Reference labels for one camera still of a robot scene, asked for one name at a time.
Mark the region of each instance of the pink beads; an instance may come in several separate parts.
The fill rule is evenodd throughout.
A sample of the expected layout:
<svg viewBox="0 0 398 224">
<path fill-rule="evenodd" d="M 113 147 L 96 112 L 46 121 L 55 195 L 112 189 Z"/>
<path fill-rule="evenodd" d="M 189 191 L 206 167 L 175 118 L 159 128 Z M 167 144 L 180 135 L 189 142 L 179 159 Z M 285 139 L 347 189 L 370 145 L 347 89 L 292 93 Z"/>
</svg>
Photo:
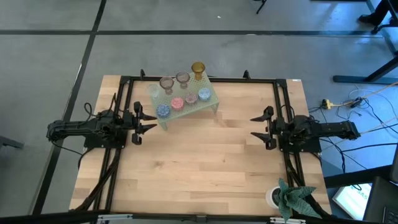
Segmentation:
<svg viewBox="0 0 398 224">
<path fill-rule="evenodd" d="M 172 99 L 172 108 L 175 111 L 180 111 L 184 107 L 184 100 L 181 97 L 175 97 Z"/>
</svg>

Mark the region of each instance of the black floor stripe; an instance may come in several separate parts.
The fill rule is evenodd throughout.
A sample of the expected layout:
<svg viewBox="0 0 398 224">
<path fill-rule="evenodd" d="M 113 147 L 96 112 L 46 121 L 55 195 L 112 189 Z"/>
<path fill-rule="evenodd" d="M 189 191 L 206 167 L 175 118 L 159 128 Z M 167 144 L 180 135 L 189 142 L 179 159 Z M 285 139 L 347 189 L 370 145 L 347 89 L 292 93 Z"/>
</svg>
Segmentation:
<svg viewBox="0 0 398 224">
<path fill-rule="evenodd" d="M 90 35 L 91 30 L 0 30 L 0 35 Z"/>
<path fill-rule="evenodd" d="M 304 31 L 304 30 L 99 30 L 96 35 L 310 35 L 335 36 L 356 35 L 382 37 L 372 35 L 370 30 L 352 31 Z"/>
<path fill-rule="evenodd" d="M 307 35 L 381 38 L 370 30 L 0 30 L 0 35 Z"/>
<path fill-rule="evenodd" d="M 80 68 L 77 73 L 75 83 L 73 84 L 73 88 L 70 93 L 65 112 L 62 116 L 62 119 L 64 121 L 70 121 L 70 118 L 72 117 L 73 109 L 75 107 L 75 103 L 77 100 L 81 82 L 83 81 L 83 77 L 84 77 L 84 74 L 86 71 L 88 59 L 90 57 L 90 53 L 93 48 L 94 40 L 96 37 L 95 34 L 93 34 L 93 32 L 97 31 L 97 29 L 98 29 L 98 26 L 101 22 L 101 18 L 102 18 L 103 12 L 104 12 L 105 5 L 106 5 L 106 0 L 101 0 L 101 4 L 99 5 L 95 23 L 94 23 L 93 29 L 91 30 L 92 34 L 88 38 L 87 46 L 86 46 L 85 52 L 83 54 L 83 58 L 81 60 Z M 47 169 L 45 171 L 45 175 L 44 175 L 42 184 L 40 186 L 40 190 L 37 194 L 37 199 L 36 199 L 35 205 L 33 207 L 33 212 L 32 212 L 33 215 L 38 215 L 38 214 L 42 213 L 43 206 L 45 203 L 45 198 L 47 197 L 47 193 L 49 192 L 52 177 L 54 175 L 55 168 L 57 167 L 59 155 L 60 155 L 60 148 L 53 147 L 51 150 L 49 165 L 47 166 Z"/>
</svg>

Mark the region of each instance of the blue beads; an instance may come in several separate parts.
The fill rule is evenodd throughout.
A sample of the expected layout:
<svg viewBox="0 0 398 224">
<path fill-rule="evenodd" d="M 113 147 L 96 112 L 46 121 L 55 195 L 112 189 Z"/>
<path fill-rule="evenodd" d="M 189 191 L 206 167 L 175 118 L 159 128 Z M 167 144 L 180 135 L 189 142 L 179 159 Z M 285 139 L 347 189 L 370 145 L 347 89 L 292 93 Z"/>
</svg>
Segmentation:
<svg viewBox="0 0 398 224">
<path fill-rule="evenodd" d="M 167 105 L 159 105 L 156 108 L 156 114 L 159 118 L 167 118 L 170 116 L 170 107 Z"/>
<path fill-rule="evenodd" d="M 208 101 L 210 100 L 211 97 L 211 92 L 208 88 L 201 88 L 199 90 L 199 99 L 203 100 L 203 101 Z"/>
</svg>

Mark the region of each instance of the yellow cable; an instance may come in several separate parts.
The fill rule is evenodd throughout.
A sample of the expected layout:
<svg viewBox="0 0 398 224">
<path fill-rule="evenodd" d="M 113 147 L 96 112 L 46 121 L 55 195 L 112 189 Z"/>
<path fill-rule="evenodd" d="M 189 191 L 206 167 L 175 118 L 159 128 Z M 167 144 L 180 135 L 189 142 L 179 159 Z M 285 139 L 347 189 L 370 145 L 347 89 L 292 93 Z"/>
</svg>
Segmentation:
<svg viewBox="0 0 398 224">
<path fill-rule="evenodd" d="M 381 91 L 383 91 L 383 90 L 385 90 L 386 88 L 389 88 L 389 87 L 392 87 L 393 85 L 396 85 L 396 84 L 398 84 L 398 82 L 394 82 L 393 84 L 391 84 L 391 85 L 388 85 L 388 86 L 386 86 L 386 87 L 384 87 L 384 88 L 381 88 L 380 90 L 378 90 L 378 91 L 375 91 L 375 92 L 373 92 L 373 93 L 370 93 L 370 94 L 368 94 L 368 95 L 365 95 L 365 96 L 362 96 L 361 98 L 368 98 L 369 96 L 372 96 L 372 95 L 375 95 L 375 94 L 377 94 L 377 93 L 380 93 Z M 344 105 L 347 105 L 347 104 L 350 104 L 350 103 L 353 103 L 354 102 L 354 100 L 351 100 L 351 101 L 349 101 L 349 102 L 346 102 L 346 103 L 343 103 L 343 104 L 340 104 L 340 105 L 334 105 L 333 103 L 330 103 L 330 106 L 344 106 Z"/>
<path fill-rule="evenodd" d="M 373 92 L 373 93 L 370 93 L 370 94 L 368 94 L 368 95 L 365 95 L 365 96 L 362 97 L 362 98 L 368 98 L 369 96 L 374 95 L 374 94 L 376 94 L 376 93 L 380 93 L 381 91 L 385 90 L 386 88 L 392 87 L 393 85 L 396 85 L 396 84 L 398 84 L 398 82 L 394 82 L 393 84 L 388 85 L 388 86 L 386 86 L 386 87 L 384 87 L 384 88 L 382 88 L 382 89 L 380 89 L 380 90 L 378 90 L 378 91 L 375 91 L 375 92 Z"/>
</svg>

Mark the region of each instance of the translucent green shelf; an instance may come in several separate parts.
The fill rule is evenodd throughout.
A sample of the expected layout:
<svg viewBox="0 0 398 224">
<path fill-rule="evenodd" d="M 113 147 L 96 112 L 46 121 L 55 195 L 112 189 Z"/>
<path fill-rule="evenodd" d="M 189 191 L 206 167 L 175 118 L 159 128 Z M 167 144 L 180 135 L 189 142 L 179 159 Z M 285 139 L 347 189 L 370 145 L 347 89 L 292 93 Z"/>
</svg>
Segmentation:
<svg viewBox="0 0 398 224">
<path fill-rule="evenodd" d="M 180 88 L 180 83 L 177 82 L 174 78 L 174 85 L 173 85 L 173 93 L 171 95 L 166 95 L 164 89 L 160 89 L 159 91 L 159 97 L 157 98 L 152 98 L 152 106 L 154 107 L 154 111 L 156 111 L 156 108 L 158 105 L 165 104 L 170 107 L 171 109 L 171 114 L 167 118 L 160 118 L 157 117 L 157 120 L 159 124 L 163 127 L 164 130 L 167 130 L 166 122 L 171 121 L 176 118 L 180 118 L 182 116 L 188 115 L 190 113 L 194 113 L 196 111 L 211 107 L 213 110 L 214 114 L 217 113 L 218 109 L 218 104 L 220 103 L 216 92 L 214 91 L 213 85 L 210 83 L 209 78 L 207 77 L 206 72 L 203 72 L 202 79 L 201 80 L 195 80 L 195 75 L 194 73 L 190 73 L 190 80 L 188 82 L 188 88 L 186 89 L 181 89 Z M 194 93 L 198 95 L 198 91 L 201 88 L 208 88 L 211 91 L 211 98 L 208 101 L 201 101 L 198 100 L 194 105 L 188 105 L 184 101 L 184 107 L 183 110 L 181 111 L 174 111 L 171 108 L 171 100 L 174 97 L 181 97 L 185 99 L 185 96 L 188 93 Z"/>
</svg>

